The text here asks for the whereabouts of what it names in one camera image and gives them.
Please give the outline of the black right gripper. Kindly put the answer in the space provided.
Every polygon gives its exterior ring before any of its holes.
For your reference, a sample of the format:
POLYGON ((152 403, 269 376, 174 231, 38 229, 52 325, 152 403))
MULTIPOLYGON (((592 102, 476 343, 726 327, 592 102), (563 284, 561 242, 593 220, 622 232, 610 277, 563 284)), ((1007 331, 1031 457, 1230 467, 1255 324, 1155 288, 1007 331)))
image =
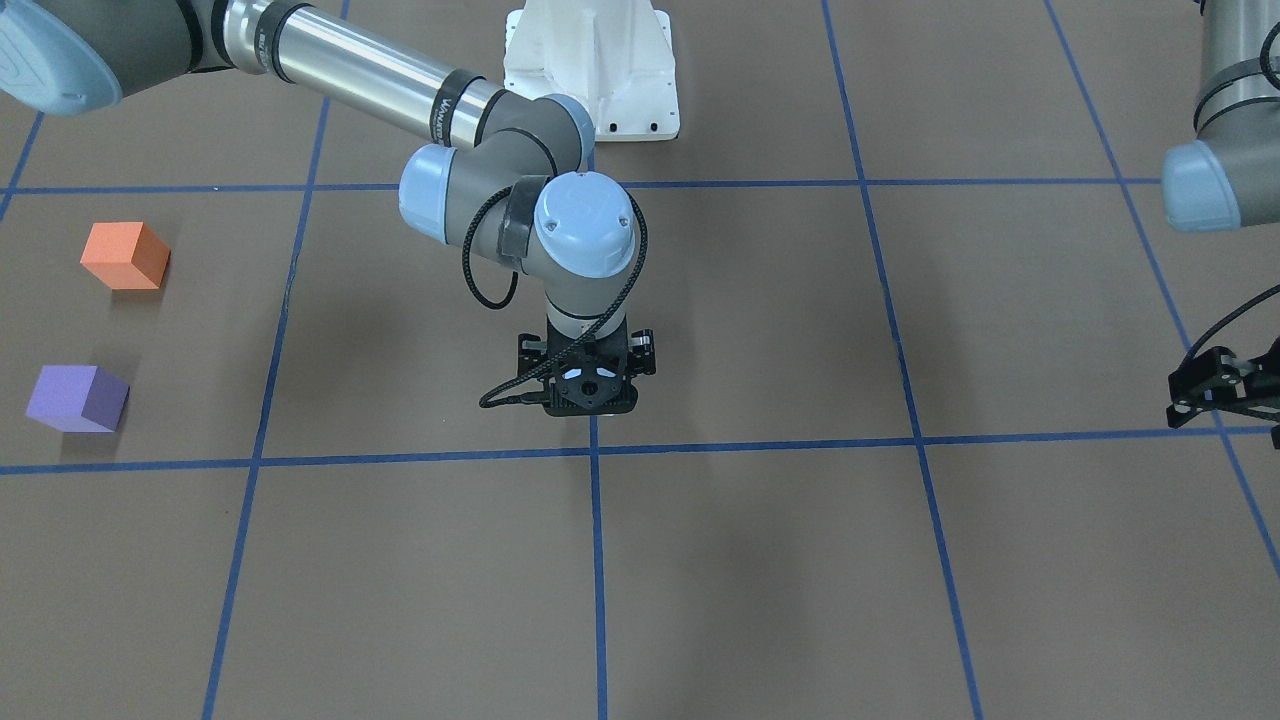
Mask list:
POLYGON ((547 337, 521 334, 517 350, 517 373, 535 372, 539 380, 552 377, 568 379, 573 372, 593 372, 599 377, 631 379, 657 373, 657 345, 649 329, 631 332, 618 325, 609 334, 585 340, 571 348, 573 338, 553 325, 547 337))

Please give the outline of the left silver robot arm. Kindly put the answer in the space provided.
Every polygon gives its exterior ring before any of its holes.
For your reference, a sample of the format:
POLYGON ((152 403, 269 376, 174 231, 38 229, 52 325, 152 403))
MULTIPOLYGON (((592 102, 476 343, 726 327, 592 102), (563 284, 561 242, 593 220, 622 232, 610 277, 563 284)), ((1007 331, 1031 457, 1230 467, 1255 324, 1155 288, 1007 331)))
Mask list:
POLYGON ((1164 159, 1167 223, 1187 233, 1279 219, 1276 1, 1199 3, 1199 90, 1189 143, 1164 159))

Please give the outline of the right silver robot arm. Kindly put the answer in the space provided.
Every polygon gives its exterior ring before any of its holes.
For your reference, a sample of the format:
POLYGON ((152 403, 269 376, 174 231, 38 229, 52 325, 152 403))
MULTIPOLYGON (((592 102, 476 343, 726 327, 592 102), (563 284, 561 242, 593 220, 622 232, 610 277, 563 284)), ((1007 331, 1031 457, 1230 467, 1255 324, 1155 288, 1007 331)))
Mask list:
POLYGON ((632 196, 586 165, 582 105, 526 99, 302 1, 5 1, 3 91, 50 115, 111 108, 170 79, 241 70, 311 88, 425 140, 399 211, 425 236, 541 281, 548 336, 526 334, 516 380, 558 395, 657 369, 625 304, 648 232, 632 196))

